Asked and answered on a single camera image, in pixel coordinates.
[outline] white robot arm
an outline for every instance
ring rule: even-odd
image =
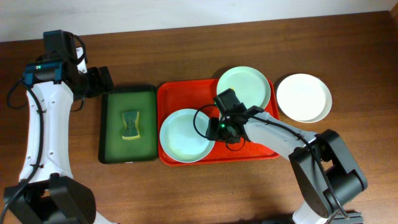
[[[77,49],[75,39],[81,44]],[[27,89],[29,137],[19,185],[4,191],[0,223],[10,209],[22,223],[109,224],[96,211],[92,191],[73,180],[68,125],[73,101],[83,105],[85,98],[111,91],[112,79],[106,67],[87,69],[85,45],[78,36],[45,32],[44,45],[47,53],[26,66],[9,93],[19,83]]]
[[[323,224],[333,219],[337,211],[349,218],[343,205],[364,191],[368,182],[336,132],[300,130],[273,118],[262,108],[246,109],[232,89],[220,93],[214,101],[214,105],[206,106],[216,106],[221,119],[209,120],[206,138],[227,144],[243,138],[267,146],[290,161],[305,199],[293,214],[294,223]],[[333,161],[333,165],[325,171],[321,161]]]

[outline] black cable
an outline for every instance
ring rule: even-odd
[[[42,106],[40,105],[39,100],[37,99],[35,93],[32,91],[32,89],[26,85],[26,83],[23,80],[19,80],[26,90],[30,93],[30,95],[33,97],[36,106],[37,106],[37,113],[39,114],[39,119],[40,119],[40,136],[39,136],[39,151],[37,153],[37,158],[36,158],[36,163],[33,165],[33,170],[26,178],[26,180],[23,180],[21,183],[21,187],[19,190],[6,202],[0,216],[0,224],[4,222],[4,217],[6,216],[6,212],[9,209],[10,205],[21,195],[21,193],[24,191],[26,188],[27,184],[32,180],[33,176],[36,174],[37,170],[40,167],[40,162],[42,159],[42,154],[43,154],[43,139],[44,139],[44,119],[43,119],[43,110]]]
[[[25,106],[27,105],[27,102],[25,102],[23,105],[20,105],[20,106],[12,106],[12,105],[11,105],[11,96],[12,96],[12,94],[13,94],[14,91],[15,91],[15,89],[18,87],[18,85],[19,85],[20,83],[21,83],[20,80],[18,80],[18,82],[16,82],[16,83],[14,84],[14,86],[12,86],[12,88],[10,89],[10,91],[9,91],[8,94],[7,94],[7,106],[8,106],[9,108],[11,108],[11,109],[14,109],[14,110],[19,110],[19,109],[21,109],[21,108],[23,108],[23,107],[25,107]]]
[[[77,108],[77,109],[75,109],[75,110],[71,110],[70,112],[77,112],[77,111],[80,111],[81,109],[83,109],[84,106],[85,106],[85,98],[83,97],[83,98],[81,99],[80,107]]]
[[[323,178],[324,178],[324,180],[325,180],[325,182],[326,182],[326,185],[328,186],[328,189],[329,189],[329,191],[330,191],[330,194],[331,194],[331,196],[333,197],[334,201],[336,202],[337,207],[338,207],[339,210],[341,211],[341,214],[342,214],[346,219],[349,219],[348,214],[347,214],[346,211],[344,210],[343,206],[340,204],[340,201],[338,200],[338,198],[337,198],[337,196],[336,196],[336,193],[335,193],[335,191],[333,190],[333,187],[332,187],[331,184],[330,184],[329,178],[328,178],[327,175],[326,175],[325,169],[324,169],[323,166],[322,166],[322,163],[321,163],[320,158],[318,157],[318,154],[317,154],[317,153],[315,152],[315,150],[311,147],[310,143],[308,143],[308,141],[305,140],[305,139],[303,138],[303,136],[302,136],[301,134],[296,133],[295,131],[291,130],[290,128],[288,128],[288,127],[286,127],[286,126],[284,126],[284,125],[282,125],[282,124],[275,123],[275,122],[270,121],[270,120],[264,120],[264,119],[258,118],[258,117],[254,116],[254,115],[251,115],[251,114],[243,114],[243,113],[229,113],[229,114],[227,114],[227,116],[231,116],[231,115],[232,115],[232,116],[246,116],[246,117],[248,117],[248,118],[253,118],[253,119],[256,119],[256,120],[258,120],[258,121],[264,122],[264,123],[266,123],[266,124],[271,124],[271,125],[274,125],[274,126],[283,128],[283,129],[285,129],[286,131],[288,131],[288,132],[290,132],[291,134],[293,134],[294,136],[296,136],[296,137],[297,137],[298,139],[300,139],[302,142],[304,142],[304,144],[308,147],[308,150],[310,151],[311,155],[314,157],[315,162],[317,162],[317,165],[318,165],[319,169],[321,170],[321,173],[322,173],[322,176],[323,176]]]
[[[197,126],[196,126],[196,124],[195,124],[195,121],[196,121],[196,118],[197,118],[198,113],[199,113],[201,110],[203,110],[203,109],[205,109],[206,107],[209,107],[209,106],[216,106],[216,105],[205,105],[205,106],[202,106],[201,108],[199,108],[199,110],[197,110],[197,112],[196,112],[195,115],[193,116],[193,128],[195,128],[195,131],[196,131],[201,137],[203,137],[203,138],[205,138],[205,139],[207,139],[207,140],[209,140],[209,139],[208,139],[206,136],[202,135],[202,134],[199,132],[199,130],[197,129]]]
[[[233,151],[233,152],[238,152],[238,151],[240,151],[241,149],[243,149],[243,147],[244,147],[245,144],[246,144],[246,139],[243,139],[243,146],[242,146],[242,147],[240,147],[239,149],[231,149],[231,148],[228,146],[228,141],[225,141],[225,147],[226,147],[228,150]]]
[[[85,57],[86,57],[86,45],[85,45],[85,43],[80,39],[79,36],[77,36],[77,35],[75,35],[75,34],[72,34],[72,33],[71,33],[71,35],[73,36],[73,38],[75,38],[77,41],[79,41],[79,43],[80,43],[80,45],[81,45],[81,47],[82,47],[82,49],[83,49],[83,54],[82,54],[79,58],[75,58],[75,57],[72,57],[71,55],[69,55],[69,60],[70,60],[71,62],[73,62],[75,65],[78,65],[78,64],[80,64],[80,63],[83,61],[83,59],[85,59]]]

